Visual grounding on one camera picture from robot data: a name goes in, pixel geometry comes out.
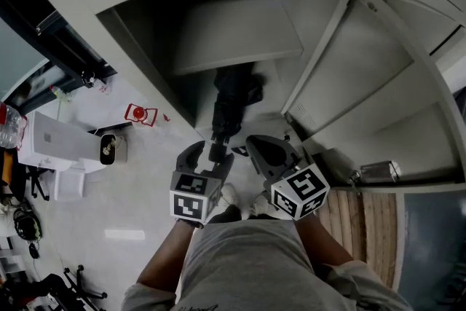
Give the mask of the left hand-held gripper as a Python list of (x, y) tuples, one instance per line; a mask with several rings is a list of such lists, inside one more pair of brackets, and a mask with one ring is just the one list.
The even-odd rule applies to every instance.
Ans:
[(170, 185), (170, 215), (177, 219), (206, 223), (232, 169), (234, 154), (230, 153), (214, 167), (216, 177), (195, 173), (204, 147), (205, 141), (198, 141), (177, 157)]

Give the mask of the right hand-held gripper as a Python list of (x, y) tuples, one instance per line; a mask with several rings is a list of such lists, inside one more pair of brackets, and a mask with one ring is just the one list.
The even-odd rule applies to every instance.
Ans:
[[(273, 175), (279, 166), (292, 165), (295, 154), (286, 141), (268, 135), (249, 135), (246, 148), (258, 172)], [(298, 221), (325, 204), (330, 186), (314, 162), (305, 160), (265, 184), (271, 204)]]

